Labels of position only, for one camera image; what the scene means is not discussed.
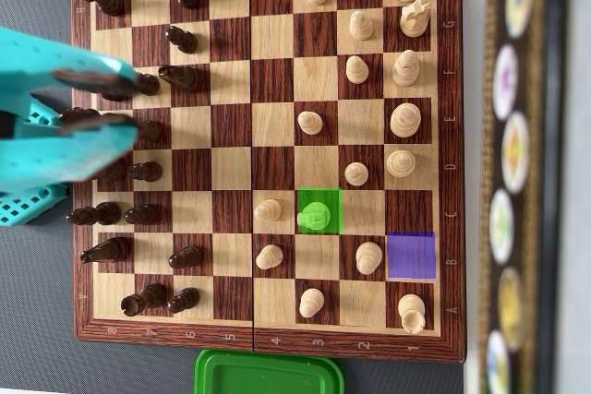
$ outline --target teal plastic object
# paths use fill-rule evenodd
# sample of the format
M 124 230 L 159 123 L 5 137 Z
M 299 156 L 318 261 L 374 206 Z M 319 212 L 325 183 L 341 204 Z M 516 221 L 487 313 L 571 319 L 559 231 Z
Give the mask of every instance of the teal plastic object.
M 344 394 L 343 374 L 324 357 L 204 350 L 193 394 Z

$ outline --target purple square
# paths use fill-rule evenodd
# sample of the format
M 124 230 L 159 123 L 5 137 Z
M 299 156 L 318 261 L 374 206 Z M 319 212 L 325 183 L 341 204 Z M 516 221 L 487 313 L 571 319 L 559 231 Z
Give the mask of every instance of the purple square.
M 388 278 L 435 279 L 435 233 L 388 233 Z

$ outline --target green container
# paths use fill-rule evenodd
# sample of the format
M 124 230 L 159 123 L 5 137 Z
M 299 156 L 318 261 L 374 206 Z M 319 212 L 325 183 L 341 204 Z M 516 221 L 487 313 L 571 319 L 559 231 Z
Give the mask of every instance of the green container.
M 193 394 L 344 394 L 339 367 L 323 357 L 204 350 Z

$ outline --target green highlighted square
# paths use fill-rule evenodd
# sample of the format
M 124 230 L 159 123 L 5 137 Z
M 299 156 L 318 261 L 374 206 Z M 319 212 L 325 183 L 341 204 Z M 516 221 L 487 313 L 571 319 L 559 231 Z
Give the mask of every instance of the green highlighted square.
M 297 189 L 297 232 L 334 233 L 343 231 L 341 188 Z

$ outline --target gray table surface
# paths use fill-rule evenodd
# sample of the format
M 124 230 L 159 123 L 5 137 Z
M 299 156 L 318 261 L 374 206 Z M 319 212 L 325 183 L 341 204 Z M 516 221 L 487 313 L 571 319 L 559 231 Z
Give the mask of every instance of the gray table surface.
M 69 0 L 0 0 L 0 26 L 69 42 Z M 42 91 L 56 109 L 66 89 Z M 0 228 L 0 387 L 66 393 L 189 393 L 196 348 L 74 339 L 71 200 Z M 460 364 L 336 359 L 348 394 L 458 393 Z

